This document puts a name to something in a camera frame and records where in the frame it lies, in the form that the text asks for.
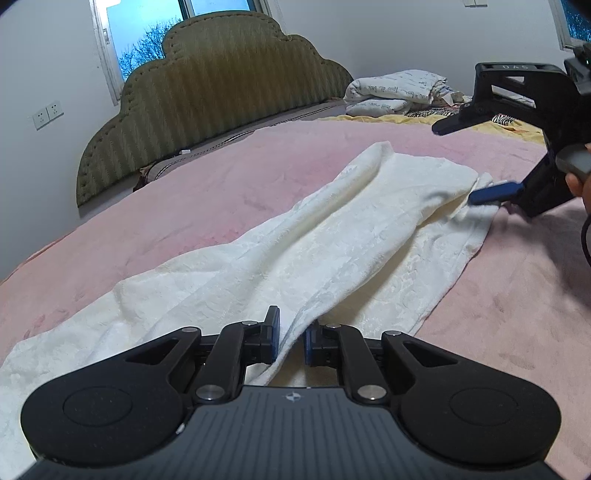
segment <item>white towel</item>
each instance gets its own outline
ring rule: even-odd
[[[490,180],[374,144],[289,212],[231,244],[121,281],[60,326],[18,343],[0,368],[0,478],[33,461],[18,416],[35,388],[180,327],[219,333],[228,323],[262,321],[278,305],[279,357],[249,370],[258,385],[323,314],[370,337],[416,332],[486,236],[496,207],[465,201]]]

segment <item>black cable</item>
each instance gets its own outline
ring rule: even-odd
[[[591,215],[587,217],[581,230],[581,245],[583,246],[583,253],[587,259],[587,263],[591,267],[591,255],[589,255],[589,246],[587,244],[587,232],[589,231],[589,225],[591,225]]]

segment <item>bare tree branches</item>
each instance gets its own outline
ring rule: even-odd
[[[119,68],[124,80],[127,80],[131,72],[147,61],[164,58],[162,40],[166,32],[178,22],[180,22],[179,18],[172,18],[152,25],[136,43],[119,56]]]

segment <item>electrical outlet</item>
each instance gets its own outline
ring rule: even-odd
[[[33,115],[33,123],[35,124],[35,128],[37,128],[37,130],[49,123],[49,114],[47,113],[47,108],[42,108]]]
[[[64,113],[64,110],[61,109],[60,102],[53,102],[47,105],[47,114],[49,115],[49,120],[53,120],[54,118],[59,117]]]

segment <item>logo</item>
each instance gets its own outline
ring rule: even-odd
[[[286,397],[287,400],[289,400],[292,403],[295,403],[299,399],[301,399],[301,395],[299,393],[297,393],[297,392],[288,393],[285,397]]]

